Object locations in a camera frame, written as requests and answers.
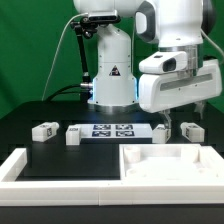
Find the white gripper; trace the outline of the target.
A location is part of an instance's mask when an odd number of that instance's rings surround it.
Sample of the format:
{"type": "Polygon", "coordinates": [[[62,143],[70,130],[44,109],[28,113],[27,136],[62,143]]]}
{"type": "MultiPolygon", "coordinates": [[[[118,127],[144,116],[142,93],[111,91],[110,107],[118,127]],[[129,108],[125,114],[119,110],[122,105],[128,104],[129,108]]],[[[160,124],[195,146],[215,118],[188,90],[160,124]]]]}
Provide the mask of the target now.
{"type": "Polygon", "coordinates": [[[195,112],[204,117],[206,102],[222,91],[217,59],[203,62],[191,75],[186,70],[187,53],[156,52],[139,63],[139,105],[149,113],[159,112],[166,129],[172,128],[171,108],[195,103],[195,112]]]}

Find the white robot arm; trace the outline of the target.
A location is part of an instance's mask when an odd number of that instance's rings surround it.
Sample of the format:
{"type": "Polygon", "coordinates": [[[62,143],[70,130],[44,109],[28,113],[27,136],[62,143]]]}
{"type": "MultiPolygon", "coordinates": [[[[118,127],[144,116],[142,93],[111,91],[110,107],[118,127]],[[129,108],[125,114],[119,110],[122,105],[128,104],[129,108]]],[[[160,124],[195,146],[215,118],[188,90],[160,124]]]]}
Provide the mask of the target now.
{"type": "Polygon", "coordinates": [[[199,107],[222,91],[216,59],[202,58],[203,39],[215,23],[211,0],[73,0],[83,15],[81,33],[98,35],[98,73],[88,103],[96,110],[114,113],[135,105],[159,112],[171,126],[169,110],[196,103],[199,107]],[[115,24],[135,19],[135,32],[158,51],[131,72],[131,39],[115,24]]]}

